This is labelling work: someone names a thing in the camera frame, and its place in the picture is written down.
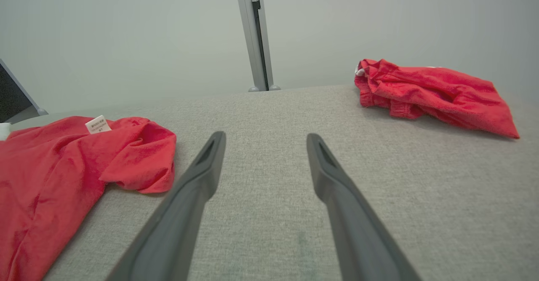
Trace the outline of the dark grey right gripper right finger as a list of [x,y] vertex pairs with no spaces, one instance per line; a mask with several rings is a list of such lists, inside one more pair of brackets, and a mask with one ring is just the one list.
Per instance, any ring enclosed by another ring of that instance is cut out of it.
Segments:
[[312,185],[326,205],[345,281],[419,281],[420,276],[320,135],[307,135]]

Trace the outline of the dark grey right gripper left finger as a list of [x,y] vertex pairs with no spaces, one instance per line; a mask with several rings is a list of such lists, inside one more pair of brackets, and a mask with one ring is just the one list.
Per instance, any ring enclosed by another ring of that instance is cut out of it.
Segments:
[[214,132],[107,279],[185,281],[206,202],[217,191],[227,136]]

